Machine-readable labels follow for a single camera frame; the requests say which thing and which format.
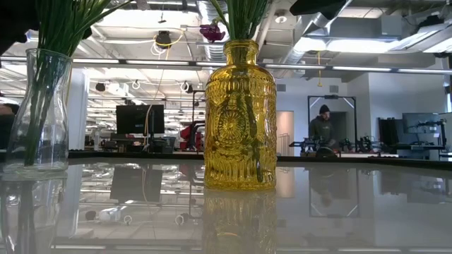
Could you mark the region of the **black computer monitor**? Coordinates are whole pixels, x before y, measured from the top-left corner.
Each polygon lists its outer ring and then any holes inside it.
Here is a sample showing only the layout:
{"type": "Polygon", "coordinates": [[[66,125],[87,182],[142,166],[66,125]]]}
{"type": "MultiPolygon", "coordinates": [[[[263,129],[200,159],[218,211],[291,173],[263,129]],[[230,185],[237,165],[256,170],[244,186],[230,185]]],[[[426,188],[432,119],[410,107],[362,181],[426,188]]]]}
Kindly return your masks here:
{"type": "Polygon", "coordinates": [[[118,134],[163,134],[165,132],[165,106],[116,106],[118,134]]]}

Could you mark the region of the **red machine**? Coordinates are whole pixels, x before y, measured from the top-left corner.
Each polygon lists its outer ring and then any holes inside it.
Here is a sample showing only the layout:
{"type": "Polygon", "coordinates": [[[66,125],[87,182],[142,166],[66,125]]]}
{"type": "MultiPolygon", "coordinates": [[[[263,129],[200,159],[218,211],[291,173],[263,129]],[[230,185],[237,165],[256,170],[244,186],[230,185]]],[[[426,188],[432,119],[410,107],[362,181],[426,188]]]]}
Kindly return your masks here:
{"type": "Polygon", "coordinates": [[[200,128],[205,126],[205,121],[194,121],[179,134],[183,139],[179,143],[181,150],[190,150],[202,152],[204,151],[203,134],[200,128]]]}

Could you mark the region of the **black robot station frame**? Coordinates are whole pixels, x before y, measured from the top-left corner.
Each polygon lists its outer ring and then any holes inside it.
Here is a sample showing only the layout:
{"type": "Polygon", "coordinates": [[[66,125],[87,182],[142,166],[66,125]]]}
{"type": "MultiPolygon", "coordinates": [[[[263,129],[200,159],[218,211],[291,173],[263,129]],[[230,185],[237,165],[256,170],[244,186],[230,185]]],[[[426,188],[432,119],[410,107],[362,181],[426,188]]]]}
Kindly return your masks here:
{"type": "Polygon", "coordinates": [[[311,121],[311,108],[321,99],[343,99],[347,104],[349,104],[350,107],[353,108],[353,117],[354,117],[354,123],[353,123],[353,127],[354,127],[354,149],[355,149],[355,153],[358,153],[358,148],[356,145],[356,142],[358,141],[358,137],[357,137],[357,98],[354,96],[340,96],[340,95],[308,95],[307,96],[307,105],[309,106],[309,108],[307,109],[307,120],[308,122],[311,121]]]}

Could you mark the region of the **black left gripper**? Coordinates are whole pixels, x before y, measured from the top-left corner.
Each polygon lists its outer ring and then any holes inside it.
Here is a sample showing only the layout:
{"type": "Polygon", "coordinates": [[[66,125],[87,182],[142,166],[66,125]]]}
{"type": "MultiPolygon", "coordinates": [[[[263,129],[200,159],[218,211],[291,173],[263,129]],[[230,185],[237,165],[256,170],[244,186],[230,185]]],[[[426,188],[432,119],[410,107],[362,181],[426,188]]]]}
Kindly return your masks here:
{"type": "MultiPolygon", "coordinates": [[[[0,0],[0,55],[6,52],[16,42],[27,41],[29,30],[38,31],[35,0],[0,0]]],[[[88,28],[82,39],[86,40],[93,34],[88,28]]]]}

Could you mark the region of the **black upright screen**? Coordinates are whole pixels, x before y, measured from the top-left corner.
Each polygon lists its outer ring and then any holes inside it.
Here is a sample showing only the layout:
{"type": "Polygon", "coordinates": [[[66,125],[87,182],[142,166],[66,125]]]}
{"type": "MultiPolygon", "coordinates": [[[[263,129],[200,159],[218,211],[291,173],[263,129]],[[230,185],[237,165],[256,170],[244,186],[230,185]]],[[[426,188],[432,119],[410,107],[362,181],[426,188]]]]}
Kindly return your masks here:
{"type": "Polygon", "coordinates": [[[378,123],[380,141],[387,146],[397,145],[399,142],[397,120],[394,118],[378,118],[378,123]]]}

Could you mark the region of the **person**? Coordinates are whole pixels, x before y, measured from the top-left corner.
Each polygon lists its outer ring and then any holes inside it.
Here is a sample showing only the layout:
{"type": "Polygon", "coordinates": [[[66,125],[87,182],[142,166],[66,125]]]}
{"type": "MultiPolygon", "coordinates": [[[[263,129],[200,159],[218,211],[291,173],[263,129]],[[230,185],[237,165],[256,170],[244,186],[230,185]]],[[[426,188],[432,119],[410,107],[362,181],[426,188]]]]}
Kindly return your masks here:
{"type": "Polygon", "coordinates": [[[312,140],[321,140],[326,147],[332,148],[335,145],[335,139],[330,113],[328,106],[323,104],[319,109],[319,115],[309,123],[309,137],[312,140]]]}

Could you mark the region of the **black background robot arms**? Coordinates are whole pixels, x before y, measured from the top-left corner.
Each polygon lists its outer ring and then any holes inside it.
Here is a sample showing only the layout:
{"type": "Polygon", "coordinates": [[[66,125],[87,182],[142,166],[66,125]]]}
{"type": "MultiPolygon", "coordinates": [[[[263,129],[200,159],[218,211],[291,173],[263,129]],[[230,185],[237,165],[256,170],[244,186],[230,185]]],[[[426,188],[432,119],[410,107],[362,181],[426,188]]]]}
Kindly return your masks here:
{"type": "Polygon", "coordinates": [[[370,146],[366,146],[363,140],[356,143],[358,153],[355,153],[354,143],[348,138],[341,140],[338,144],[335,144],[332,148],[326,147],[321,140],[312,140],[311,138],[305,138],[303,141],[294,141],[289,144],[289,147],[298,147],[300,149],[301,157],[316,157],[316,158],[334,158],[334,157],[347,157],[347,158],[359,158],[359,157],[372,157],[378,154],[370,146]]]}

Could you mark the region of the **grey wide monitor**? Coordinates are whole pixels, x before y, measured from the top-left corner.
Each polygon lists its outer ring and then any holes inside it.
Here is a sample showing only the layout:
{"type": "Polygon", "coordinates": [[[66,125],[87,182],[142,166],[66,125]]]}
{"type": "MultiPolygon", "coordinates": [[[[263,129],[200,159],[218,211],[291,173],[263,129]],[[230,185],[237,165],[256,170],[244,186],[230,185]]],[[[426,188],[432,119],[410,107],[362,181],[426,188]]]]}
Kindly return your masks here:
{"type": "Polygon", "coordinates": [[[440,133],[446,123],[438,113],[403,113],[403,130],[412,134],[440,133]]]}

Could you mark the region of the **clear glass vase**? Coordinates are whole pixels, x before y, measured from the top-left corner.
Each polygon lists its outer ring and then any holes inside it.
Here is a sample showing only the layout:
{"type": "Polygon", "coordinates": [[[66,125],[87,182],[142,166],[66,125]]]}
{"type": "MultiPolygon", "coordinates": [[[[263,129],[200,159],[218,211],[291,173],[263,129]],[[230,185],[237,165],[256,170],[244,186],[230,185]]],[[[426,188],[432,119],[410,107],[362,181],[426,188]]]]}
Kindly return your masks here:
{"type": "Polygon", "coordinates": [[[64,171],[68,167],[66,96],[72,59],[28,49],[27,88],[11,129],[5,172],[64,171]]]}

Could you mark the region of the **white flower bunch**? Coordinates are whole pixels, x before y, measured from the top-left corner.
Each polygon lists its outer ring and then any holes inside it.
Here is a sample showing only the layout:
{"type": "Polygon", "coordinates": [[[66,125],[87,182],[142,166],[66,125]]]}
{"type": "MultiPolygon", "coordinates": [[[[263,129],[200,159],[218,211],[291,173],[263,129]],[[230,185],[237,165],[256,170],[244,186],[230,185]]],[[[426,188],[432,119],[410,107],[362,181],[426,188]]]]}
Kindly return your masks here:
{"type": "Polygon", "coordinates": [[[35,0],[40,27],[37,47],[26,51],[27,67],[32,72],[25,96],[30,103],[23,159],[26,167],[35,163],[47,112],[59,85],[69,81],[73,54],[84,32],[133,0],[108,8],[111,1],[35,0]]]}

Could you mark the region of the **black aluminium table frame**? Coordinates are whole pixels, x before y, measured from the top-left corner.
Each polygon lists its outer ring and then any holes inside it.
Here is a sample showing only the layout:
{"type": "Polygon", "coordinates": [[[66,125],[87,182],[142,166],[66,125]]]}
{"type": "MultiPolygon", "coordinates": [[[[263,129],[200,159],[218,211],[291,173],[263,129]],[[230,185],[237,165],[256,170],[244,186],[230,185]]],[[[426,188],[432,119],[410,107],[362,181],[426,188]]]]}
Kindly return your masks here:
{"type": "MultiPolygon", "coordinates": [[[[148,153],[120,153],[120,152],[93,152],[70,150],[69,163],[76,162],[144,162],[144,161],[164,160],[169,162],[179,161],[204,161],[201,154],[190,154],[183,152],[180,154],[148,154],[148,153]]],[[[397,167],[413,167],[421,169],[435,169],[452,171],[452,162],[428,161],[419,159],[399,159],[395,157],[277,157],[277,163],[351,163],[351,164],[382,164],[397,167]]]]}

